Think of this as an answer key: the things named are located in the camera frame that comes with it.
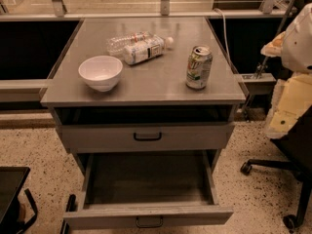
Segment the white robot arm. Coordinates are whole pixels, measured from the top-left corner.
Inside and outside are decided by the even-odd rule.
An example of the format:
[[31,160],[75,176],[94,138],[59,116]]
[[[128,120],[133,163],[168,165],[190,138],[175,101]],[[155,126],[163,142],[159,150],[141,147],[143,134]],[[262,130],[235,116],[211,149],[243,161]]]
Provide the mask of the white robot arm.
[[261,53],[280,57],[282,65],[292,72],[286,81],[277,81],[265,121],[265,134],[281,138],[312,105],[312,4],[305,5]]

